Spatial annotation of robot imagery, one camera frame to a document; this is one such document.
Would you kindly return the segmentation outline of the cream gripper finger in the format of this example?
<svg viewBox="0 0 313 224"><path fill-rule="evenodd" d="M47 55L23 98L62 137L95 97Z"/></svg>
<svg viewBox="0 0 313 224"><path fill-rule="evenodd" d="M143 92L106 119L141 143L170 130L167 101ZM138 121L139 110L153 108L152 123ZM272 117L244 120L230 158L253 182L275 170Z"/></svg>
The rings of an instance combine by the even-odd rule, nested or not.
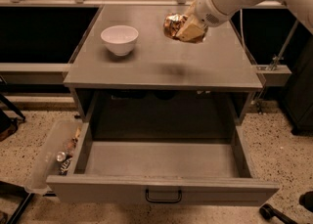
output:
<svg viewBox="0 0 313 224"><path fill-rule="evenodd" d="M188 17L194 15L196 13L196 5L197 1L194 0L188 9L184 12L184 14Z"/></svg>
<svg viewBox="0 0 313 224"><path fill-rule="evenodd" d="M176 37L183 42L201 42L207 32L207 26L196 16L190 15L176 33Z"/></svg>

